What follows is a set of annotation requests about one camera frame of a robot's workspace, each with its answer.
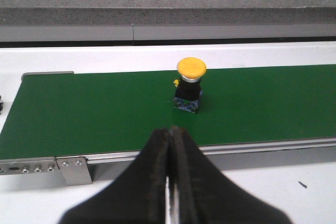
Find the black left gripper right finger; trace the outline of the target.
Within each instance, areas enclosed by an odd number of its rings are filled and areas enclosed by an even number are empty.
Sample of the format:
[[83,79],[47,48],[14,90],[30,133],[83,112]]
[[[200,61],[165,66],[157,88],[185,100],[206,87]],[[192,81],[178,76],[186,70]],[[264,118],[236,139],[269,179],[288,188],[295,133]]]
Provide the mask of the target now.
[[187,130],[176,126],[171,129],[169,165],[176,223],[291,223],[283,211],[222,174]]

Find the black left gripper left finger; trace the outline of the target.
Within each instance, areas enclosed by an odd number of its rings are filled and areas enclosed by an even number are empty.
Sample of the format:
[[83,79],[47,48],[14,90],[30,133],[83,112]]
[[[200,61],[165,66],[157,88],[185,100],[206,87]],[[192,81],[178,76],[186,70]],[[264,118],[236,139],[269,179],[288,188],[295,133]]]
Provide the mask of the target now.
[[60,223],[165,223],[170,136],[152,132],[136,159],[109,186],[69,209]]

